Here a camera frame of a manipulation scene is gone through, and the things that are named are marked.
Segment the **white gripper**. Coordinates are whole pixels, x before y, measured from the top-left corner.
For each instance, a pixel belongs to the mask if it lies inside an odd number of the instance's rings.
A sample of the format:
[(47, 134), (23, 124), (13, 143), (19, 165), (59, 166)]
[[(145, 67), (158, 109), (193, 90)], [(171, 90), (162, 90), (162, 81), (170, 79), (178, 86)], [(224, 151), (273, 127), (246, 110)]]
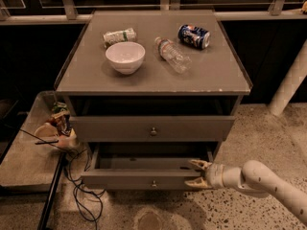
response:
[(232, 167), (223, 164), (212, 164), (200, 159), (191, 159), (189, 163), (195, 170), (205, 171), (205, 179), (198, 177), (193, 180), (186, 180), (185, 184), (196, 189), (221, 189), (232, 188), (238, 189), (241, 185), (240, 167)]

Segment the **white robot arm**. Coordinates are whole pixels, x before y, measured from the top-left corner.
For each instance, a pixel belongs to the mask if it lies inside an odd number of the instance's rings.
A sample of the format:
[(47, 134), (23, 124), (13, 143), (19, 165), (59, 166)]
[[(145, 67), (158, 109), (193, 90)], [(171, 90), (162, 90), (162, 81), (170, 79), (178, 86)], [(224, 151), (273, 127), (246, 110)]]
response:
[(249, 160), (242, 167), (233, 167), (200, 159), (192, 159), (189, 163), (204, 172), (204, 175), (186, 181), (188, 187), (202, 190), (231, 188), (254, 197), (271, 195), (307, 225), (307, 195), (280, 178), (265, 164)]

